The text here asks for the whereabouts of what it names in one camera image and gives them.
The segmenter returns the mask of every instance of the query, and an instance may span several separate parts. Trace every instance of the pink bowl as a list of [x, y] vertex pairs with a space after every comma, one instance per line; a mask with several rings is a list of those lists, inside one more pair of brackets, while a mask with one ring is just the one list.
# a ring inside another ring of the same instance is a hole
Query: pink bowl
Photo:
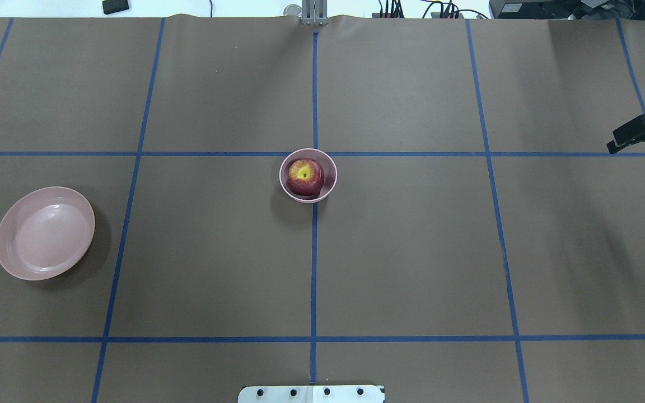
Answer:
[[[290, 191], [290, 188], [287, 186], [287, 171], [290, 168], [290, 164], [294, 161], [302, 158], [312, 158], [317, 161], [320, 166], [322, 166], [322, 171], [325, 173], [325, 183], [322, 184], [322, 189], [320, 189], [320, 194], [317, 196], [298, 196], [295, 193]], [[335, 184], [338, 183], [338, 168], [328, 154], [323, 153], [317, 148], [303, 148], [301, 150], [293, 151], [289, 156], [285, 157], [285, 160], [280, 164], [280, 186], [287, 193], [288, 196], [300, 203], [317, 203], [320, 200], [328, 197]]]

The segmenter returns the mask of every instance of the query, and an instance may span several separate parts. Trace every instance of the apple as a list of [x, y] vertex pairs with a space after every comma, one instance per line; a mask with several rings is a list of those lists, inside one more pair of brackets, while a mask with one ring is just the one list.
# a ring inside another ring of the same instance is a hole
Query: apple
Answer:
[[287, 171], [287, 186], [299, 196], [317, 196], [325, 183], [320, 163], [311, 158], [295, 160]]

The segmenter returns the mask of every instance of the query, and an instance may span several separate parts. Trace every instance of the pink plate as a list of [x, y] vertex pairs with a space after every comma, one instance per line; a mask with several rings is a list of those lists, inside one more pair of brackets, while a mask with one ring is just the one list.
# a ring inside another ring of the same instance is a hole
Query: pink plate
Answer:
[[65, 187], [33, 191], [16, 202], [0, 224], [0, 263], [22, 280], [45, 280], [69, 270], [94, 236], [94, 211]]

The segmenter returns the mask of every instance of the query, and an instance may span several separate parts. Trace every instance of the bowl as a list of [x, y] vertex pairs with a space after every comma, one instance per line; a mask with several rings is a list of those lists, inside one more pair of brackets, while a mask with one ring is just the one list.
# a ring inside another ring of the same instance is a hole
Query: bowl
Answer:
[[72, 268], [94, 236], [95, 217], [79, 192], [53, 186], [16, 202], [0, 224], [0, 263], [21, 280], [46, 280]]
[[[320, 166], [322, 166], [322, 171], [325, 174], [325, 183], [322, 184], [322, 189], [320, 189], [320, 194], [317, 196], [300, 196], [293, 193], [290, 188], [287, 186], [287, 171], [290, 168], [290, 165], [296, 160], [302, 158], [311, 158], [317, 161]], [[288, 196], [292, 197], [293, 200], [300, 203], [317, 203], [320, 200], [328, 197], [335, 184], [338, 183], [338, 168], [328, 154], [318, 150], [317, 148], [303, 148], [297, 151], [293, 151], [289, 156], [285, 157], [282, 164], [280, 164], [280, 186], [287, 193]]]

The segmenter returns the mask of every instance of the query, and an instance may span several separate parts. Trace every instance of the metal bracket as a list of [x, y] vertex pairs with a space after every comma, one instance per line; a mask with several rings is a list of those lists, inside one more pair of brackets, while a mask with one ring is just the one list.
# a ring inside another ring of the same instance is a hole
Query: metal bracket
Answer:
[[385, 387], [329, 385], [292, 387], [245, 387], [238, 403], [385, 403]]
[[303, 25], [328, 25], [328, 0], [302, 0]]

